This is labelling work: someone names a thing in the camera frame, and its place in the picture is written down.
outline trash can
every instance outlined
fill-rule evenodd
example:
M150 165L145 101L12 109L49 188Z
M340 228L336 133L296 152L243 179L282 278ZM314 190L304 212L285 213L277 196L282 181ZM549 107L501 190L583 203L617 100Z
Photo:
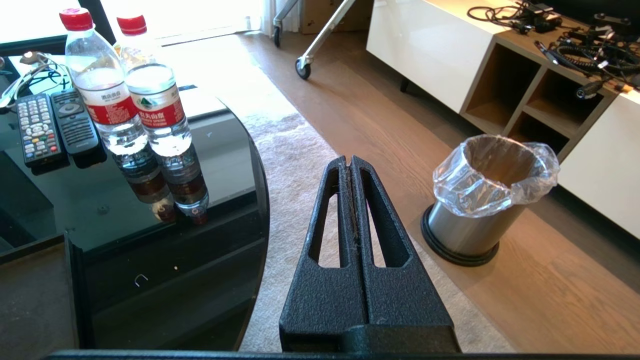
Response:
M468 138L433 171L436 203L422 217L422 235L452 263L483 265L526 204L557 185L559 171L547 144L494 135Z

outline white cabinet door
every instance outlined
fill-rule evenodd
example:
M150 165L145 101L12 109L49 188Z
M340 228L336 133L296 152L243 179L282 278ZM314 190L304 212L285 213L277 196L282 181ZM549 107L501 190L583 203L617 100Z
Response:
M621 94L561 165L560 185L640 238L640 94Z
M375 0L367 50L459 113L493 34L504 31L467 17L485 3L512 4Z

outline clear plastic trash bag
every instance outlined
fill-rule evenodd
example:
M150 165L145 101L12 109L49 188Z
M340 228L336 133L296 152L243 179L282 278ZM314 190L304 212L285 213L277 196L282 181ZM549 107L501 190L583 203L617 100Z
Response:
M540 200L557 185L559 171L545 143L479 135L466 139L433 171L433 192L455 215L488 217Z

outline remote control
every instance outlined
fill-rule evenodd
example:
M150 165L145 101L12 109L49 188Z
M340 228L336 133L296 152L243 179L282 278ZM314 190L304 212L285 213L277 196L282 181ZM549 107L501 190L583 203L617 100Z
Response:
M51 102L67 153L83 154L100 144L82 97L74 88L51 94Z
M66 159L47 94L18 98L15 109L20 122L24 164L37 167Z

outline cubby shelf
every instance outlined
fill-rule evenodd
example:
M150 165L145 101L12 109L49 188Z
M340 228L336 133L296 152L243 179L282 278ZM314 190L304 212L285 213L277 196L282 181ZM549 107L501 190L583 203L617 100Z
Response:
M584 121L576 114L546 99L532 101L523 111L568 138L577 133Z
M510 33L492 40L460 114L485 133L547 143L563 161L616 94L605 87L578 99L592 80L552 65L530 43Z

